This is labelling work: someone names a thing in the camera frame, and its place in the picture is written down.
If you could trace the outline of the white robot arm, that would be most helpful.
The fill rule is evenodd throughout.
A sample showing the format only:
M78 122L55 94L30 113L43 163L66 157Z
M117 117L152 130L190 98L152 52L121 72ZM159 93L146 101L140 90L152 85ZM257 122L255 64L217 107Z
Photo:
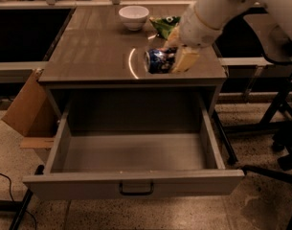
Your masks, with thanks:
M177 49L171 71L190 69L200 51L215 42L225 25L256 3L271 14L292 40L292 0L197 0L186 8L168 36L167 45Z

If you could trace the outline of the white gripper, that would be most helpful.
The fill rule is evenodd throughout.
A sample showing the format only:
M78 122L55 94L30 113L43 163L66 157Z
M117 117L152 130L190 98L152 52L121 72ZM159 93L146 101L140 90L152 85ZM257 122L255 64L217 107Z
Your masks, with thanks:
M199 58L199 50L196 48L211 46L221 34L222 30L212 29L205 25L199 19L194 7L188 7L181 16L179 27L176 26L171 31L164 44L166 48L178 47L181 40L184 45L187 45L177 49L171 72L188 71Z

